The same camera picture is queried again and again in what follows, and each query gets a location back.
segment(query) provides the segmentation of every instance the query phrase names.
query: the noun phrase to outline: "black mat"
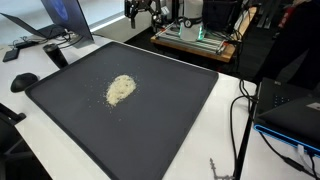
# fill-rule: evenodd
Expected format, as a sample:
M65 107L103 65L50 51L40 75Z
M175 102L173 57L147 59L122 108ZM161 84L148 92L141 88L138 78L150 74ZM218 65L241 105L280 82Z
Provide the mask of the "black mat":
M105 92L122 74L134 77L137 89L110 108ZM163 177L217 79L216 72L109 43L26 94L110 178L150 180Z

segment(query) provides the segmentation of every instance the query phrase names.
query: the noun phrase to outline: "white desk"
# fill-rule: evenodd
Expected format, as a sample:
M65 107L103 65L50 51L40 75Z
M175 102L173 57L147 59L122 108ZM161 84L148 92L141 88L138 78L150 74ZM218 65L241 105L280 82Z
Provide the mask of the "white desk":
M63 49L69 63L76 61L110 40L95 37L96 44L75 49ZM53 179L109 179L108 176L67 136L25 93L11 93L10 85L16 75L31 72L41 79L58 70L41 49L42 45L21 50L18 60L0 63L0 102L27 118L16 128ZM164 179L213 179L209 163L212 158L218 175L232 175L233 151L229 130L229 109L240 95L239 80L220 74L219 80L201 110L197 120L174 158ZM256 86L246 82L253 94ZM247 101L235 104L234 134L239 151L247 123Z
M295 148L271 137L265 137L272 147L280 154L290 157L291 159L303 165ZM304 159L311 167L310 158L305 155ZM320 159L316 157L313 159L315 161L316 171L320 172ZM287 165L268 147L260 134L254 129L251 129L247 152L241 173L241 180L256 179L313 180L314 178Z

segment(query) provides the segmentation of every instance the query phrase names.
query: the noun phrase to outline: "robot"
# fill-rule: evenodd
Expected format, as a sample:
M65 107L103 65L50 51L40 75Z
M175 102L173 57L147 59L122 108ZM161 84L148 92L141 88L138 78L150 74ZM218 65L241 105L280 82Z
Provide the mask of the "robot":
M175 0L167 0L166 4L170 8ZM202 23L203 0L176 0L179 1L180 23L179 36L184 41L197 41L204 37ZM160 0L125 0L125 16L131 19L131 27L135 28L134 18L138 12L149 11L152 17L153 26L161 26L164 23L164 16L171 17L167 7L161 7Z

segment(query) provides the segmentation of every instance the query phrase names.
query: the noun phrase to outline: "laptop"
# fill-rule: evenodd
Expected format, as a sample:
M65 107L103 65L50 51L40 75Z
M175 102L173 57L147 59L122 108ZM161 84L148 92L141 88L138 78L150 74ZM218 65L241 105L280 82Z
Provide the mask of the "laptop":
M56 38L60 35L66 34L64 28L62 28L61 26L55 25L55 24L52 24L47 27L36 30L33 27L31 27L29 24L22 21L18 17L10 16L10 15L4 14L4 13L0 13L0 14L2 14L4 17L8 18L12 22L16 23L17 25L19 25L23 29L27 30L28 32L30 32L31 34L34 34L36 36L40 36L40 37L43 37L46 39L53 39L53 38Z
M304 146L320 156L320 96L318 93L263 79L254 114L254 129L289 145Z

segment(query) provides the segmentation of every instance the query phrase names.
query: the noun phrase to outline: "computer mouse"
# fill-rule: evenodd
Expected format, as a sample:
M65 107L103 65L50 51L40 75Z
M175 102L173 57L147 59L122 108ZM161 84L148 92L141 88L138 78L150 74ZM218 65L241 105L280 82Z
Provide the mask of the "computer mouse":
M11 92L21 92L38 81L38 77L32 73L17 75L11 84Z

